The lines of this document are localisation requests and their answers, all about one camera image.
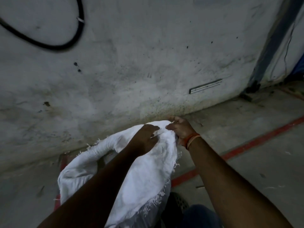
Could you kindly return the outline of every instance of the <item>black hose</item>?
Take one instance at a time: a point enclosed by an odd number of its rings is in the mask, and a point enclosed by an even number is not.
[[[44,44],[42,42],[37,42],[35,40],[33,40],[32,38],[29,38],[27,36],[25,36],[24,34],[20,33],[19,31],[15,30],[13,27],[11,27],[10,25],[8,25],[2,18],[0,18],[0,25],[2,25],[5,29],[7,29],[8,31],[10,31],[11,33],[15,34],[17,37],[33,44],[36,45],[38,47],[44,48],[44,49],[49,49],[49,50],[55,50],[55,51],[60,51],[60,50],[66,50],[69,49],[70,47],[72,47],[80,38],[82,31],[83,31],[83,27],[85,24],[85,17],[84,17],[84,13],[83,13],[83,6],[82,6],[82,1],[81,0],[77,0],[77,4],[78,4],[78,28],[77,31],[74,35],[74,37],[68,41],[65,44],[62,45],[48,45],[48,44]]]

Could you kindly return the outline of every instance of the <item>jeans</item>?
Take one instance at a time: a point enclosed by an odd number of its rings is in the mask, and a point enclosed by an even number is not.
[[[176,228],[222,228],[222,222],[215,212],[203,205],[192,205]]]

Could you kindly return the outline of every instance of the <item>forearm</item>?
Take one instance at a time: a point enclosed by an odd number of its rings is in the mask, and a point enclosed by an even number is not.
[[[132,147],[126,147],[39,227],[104,227],[121,184],[137,157]]]
[[[189,152],[226,228],[291,227],[281,212],[202,139]]]

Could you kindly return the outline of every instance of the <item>white wall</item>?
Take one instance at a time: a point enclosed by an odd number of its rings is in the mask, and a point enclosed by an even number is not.
[[[0,27],[0,168],[238,95],[281,2],[83,0],[84,34],[64,53],[36,48]],[[64,42],[76,30],[75,0],[0,3],[3,19],[40,41]],[[221,85],[188,94],[219,78]]]
[[[294,23],[286,33],[279,49],[264,74],[262,85],[283,81],[304,53],[304,5],[300,9]]]

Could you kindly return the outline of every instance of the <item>person's left hand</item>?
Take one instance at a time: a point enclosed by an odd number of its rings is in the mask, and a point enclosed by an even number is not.
[[[142,156],[148,153],[158,141],[158,137],[154,137],[153,134],[156,130],[159,130],[158,126],[145,124],[139,131],[137,131],[126,148],[135,152],[137,156]]]

